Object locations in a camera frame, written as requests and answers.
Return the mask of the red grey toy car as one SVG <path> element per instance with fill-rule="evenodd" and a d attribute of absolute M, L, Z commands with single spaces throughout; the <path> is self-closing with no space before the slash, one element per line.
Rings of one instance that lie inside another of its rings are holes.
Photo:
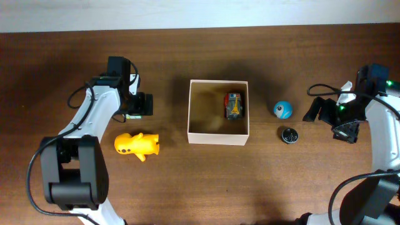
<path fill-rule="evenodd" d="M 241 94 L 228 92 L 224 97 L 224 117 L 228 120 L 237 120 L 243 117 Z"/>

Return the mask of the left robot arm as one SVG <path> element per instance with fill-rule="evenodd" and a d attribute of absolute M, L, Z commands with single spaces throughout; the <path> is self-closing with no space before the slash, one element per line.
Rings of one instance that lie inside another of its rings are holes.
<path fill-rule="evenodd" d="M 40 159 L 44 198 L 61 217 L 84 224 L 125 224 L 108 200 L 109 176 L 100 142 L 115 115 L 153 115 L 153 96 L 139 92 L 133 62 L 110 56 L 107 71 L 82 89 L 86 97 L 71 122 L 54 137 L 45 137 L 34 154 Z"/>

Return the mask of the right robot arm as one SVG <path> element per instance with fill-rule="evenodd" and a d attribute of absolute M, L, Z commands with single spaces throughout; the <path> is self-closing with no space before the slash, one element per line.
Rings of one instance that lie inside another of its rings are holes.
<path fill-rule="evenodd" d="M 371 132 L 372 171 L 351 177 L 334 190 L 324 214 L 303 214 L 296 224 L 399 224 L 399 83 L 389 69 L 365 65 L 354 88 L 314 94 L 304 121 L 320 119 L 331 125 L 334 139 L 354 144 L 359 125 Z"/>

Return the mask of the white cardboard box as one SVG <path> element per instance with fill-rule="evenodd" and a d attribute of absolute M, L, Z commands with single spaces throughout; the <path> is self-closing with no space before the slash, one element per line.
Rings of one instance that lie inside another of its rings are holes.
<path fill-rule="evenodd" d="M 224 117 L 225 96 L 241 95 L 243 117 Z M 247 81 L 190 80 L 187 138 L 190 144 L 243 146 L 250 133 L 249 87 Z"/>

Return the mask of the yellow toy dog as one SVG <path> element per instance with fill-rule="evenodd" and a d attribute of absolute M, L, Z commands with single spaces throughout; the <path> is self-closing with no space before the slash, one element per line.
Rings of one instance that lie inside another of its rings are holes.
<path fill-rule="evenodd" d="M 119 154 L 134 154 L 141 162 L 144 162 L 147 155 L 159 154 L 159 135 L 140 132 L 132 136 L 124 133 L 115 138 L 114 147 Z"/>

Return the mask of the blue toy ball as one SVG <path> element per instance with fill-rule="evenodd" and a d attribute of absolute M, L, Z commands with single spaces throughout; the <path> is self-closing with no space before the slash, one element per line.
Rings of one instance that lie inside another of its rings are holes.
<path fill-rule="evenodd" d="M 288 119 L 293 114 L 293 107 L 287 101 L 279 101 L 274 106 L 274 114 L 279 119 Z"/>

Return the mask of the colourful puzzle cube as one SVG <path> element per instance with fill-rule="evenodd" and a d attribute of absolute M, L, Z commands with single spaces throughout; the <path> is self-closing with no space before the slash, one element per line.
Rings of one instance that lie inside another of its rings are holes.
<path fill-rule="evenodd" d="M 126 119 L 142 119 L 142 115 L 129 115 L 129 114 L 126 114 L 125 115 L 125 118 Z"/>

